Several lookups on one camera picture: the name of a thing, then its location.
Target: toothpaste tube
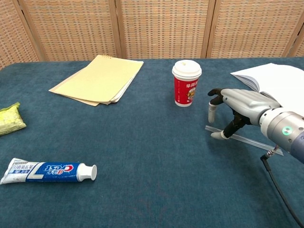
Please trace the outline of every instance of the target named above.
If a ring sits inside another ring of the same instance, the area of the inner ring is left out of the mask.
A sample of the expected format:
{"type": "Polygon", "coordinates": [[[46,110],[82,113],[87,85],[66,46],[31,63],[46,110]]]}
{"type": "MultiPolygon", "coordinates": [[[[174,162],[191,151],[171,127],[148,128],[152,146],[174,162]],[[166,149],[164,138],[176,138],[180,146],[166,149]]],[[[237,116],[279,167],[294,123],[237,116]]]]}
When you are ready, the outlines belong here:
{"type": "Polygon", "coordinates": [[[29,162],[13,158],[0,184],[15,182],[81,182],[95,180],[97,166],[67,162],[29,162]]]}

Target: yellow snack package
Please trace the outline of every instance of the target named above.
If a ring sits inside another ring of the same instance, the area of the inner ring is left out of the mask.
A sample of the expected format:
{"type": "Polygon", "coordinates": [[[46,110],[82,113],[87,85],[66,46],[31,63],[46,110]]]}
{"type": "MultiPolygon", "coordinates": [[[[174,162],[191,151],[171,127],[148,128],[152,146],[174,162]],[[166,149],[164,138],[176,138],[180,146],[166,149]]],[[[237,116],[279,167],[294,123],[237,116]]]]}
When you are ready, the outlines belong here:
{"type": "Polygon", "coordinates": [[[18,112],[19,105],[17,102],[8,108],[0,109],[0,135],[26,127],[18,112]]]}

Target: clear plastic rod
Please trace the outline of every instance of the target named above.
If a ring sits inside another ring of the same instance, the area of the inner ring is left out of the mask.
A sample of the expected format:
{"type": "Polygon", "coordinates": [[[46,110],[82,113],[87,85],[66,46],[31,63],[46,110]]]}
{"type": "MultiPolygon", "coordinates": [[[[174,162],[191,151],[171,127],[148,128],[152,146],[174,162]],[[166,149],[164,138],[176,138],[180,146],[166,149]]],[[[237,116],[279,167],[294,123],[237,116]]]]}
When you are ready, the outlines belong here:
{"type": "MultiPolygon", "coordinates": [[[[222,130],[220,130],[218,128],[211,127],[211,126],[208,126],[208,125],[206,125],[205,129],[208,130],[208,131],[211,131],[211,132],[221,132],[222,131],[222,130]]],[[[264,149],[264,150],[267,150],[267,151],[274,149],[274,147],[272,147],[272,146],[269,146],[269,145],[266,145],[266,144],[263,144],[263,143],[260,143],[260,142],[257,142],[257,141],[245,138],[243,136],[239,136],[237,134],[233,134],[230,138],[238,140],[238,141],[241,141],[241,142],[244,142],[244,143],[248,143],[250,145],[256,146],[258,148],[261,148],[261,149],[264,149]]],[[[284,156],[283,152],[281,151],[281,149],[277,149],[275,151],[275,153],[284,156]]]]}

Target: white tube cap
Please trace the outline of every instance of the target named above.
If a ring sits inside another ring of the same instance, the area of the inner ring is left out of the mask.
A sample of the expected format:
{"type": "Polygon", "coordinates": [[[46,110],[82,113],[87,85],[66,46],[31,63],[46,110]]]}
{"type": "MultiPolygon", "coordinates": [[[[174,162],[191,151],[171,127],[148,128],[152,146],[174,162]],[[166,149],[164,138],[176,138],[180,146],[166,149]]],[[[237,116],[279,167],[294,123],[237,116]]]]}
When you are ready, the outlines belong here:
{"type": "Polygon", "coordinates": [[[97,176],[97,166],[86,166],[84,163],[79,164],[77,169],[77,179],[79,182],[83,181],[84,179],[91,179],[95,180],[97,176]]]}

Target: stack of papers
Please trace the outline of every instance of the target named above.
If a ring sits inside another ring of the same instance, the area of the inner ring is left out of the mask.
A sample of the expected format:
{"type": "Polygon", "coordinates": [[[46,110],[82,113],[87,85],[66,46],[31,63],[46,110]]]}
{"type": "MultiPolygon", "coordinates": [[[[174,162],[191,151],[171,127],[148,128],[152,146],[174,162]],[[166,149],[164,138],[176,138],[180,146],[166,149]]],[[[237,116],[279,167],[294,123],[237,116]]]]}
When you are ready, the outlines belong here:
{"type": "Polygon", "coordinates": [[[49,91],[88,105],[108,105],[119,101],[142,65],[142,61],[98,55],[49,91]]]}
{"type": "Polygon", "coordinates": [[[252,90],[276,100],[282,107],[304,116],[304,71],[288,65],[269,63],[231,73],[252,90]]]}

